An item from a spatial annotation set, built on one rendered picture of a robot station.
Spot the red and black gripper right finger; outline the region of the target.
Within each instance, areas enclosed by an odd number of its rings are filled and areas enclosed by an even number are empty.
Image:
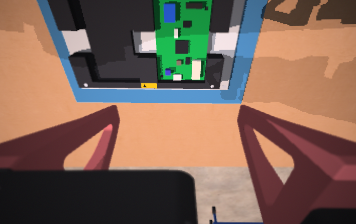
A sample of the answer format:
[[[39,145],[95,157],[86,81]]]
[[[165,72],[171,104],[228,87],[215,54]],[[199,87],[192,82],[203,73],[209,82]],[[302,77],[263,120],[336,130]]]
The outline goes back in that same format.
[[[317,208],[356,208],[356,142],[247,105],[237,123],[263,224],[300,224]],[[285,184],[254,130],[292,157]]]

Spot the green circuit board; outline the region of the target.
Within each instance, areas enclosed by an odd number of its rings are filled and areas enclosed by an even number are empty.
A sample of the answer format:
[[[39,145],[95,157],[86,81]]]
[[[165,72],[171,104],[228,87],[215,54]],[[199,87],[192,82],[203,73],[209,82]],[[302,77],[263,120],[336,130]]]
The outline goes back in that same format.
[[[212,0],[153,5],[158,80],[204,80]]]

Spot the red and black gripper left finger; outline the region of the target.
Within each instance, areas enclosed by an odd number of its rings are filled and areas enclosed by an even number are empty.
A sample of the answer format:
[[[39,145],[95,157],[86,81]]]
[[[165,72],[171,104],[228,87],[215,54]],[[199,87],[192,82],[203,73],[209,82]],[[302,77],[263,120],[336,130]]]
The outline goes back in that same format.
[[[83,170],[108,170],[120,117],[116,105],[87,116],[0,143],[0,168],[65,170],[65,158],[103,130]]]

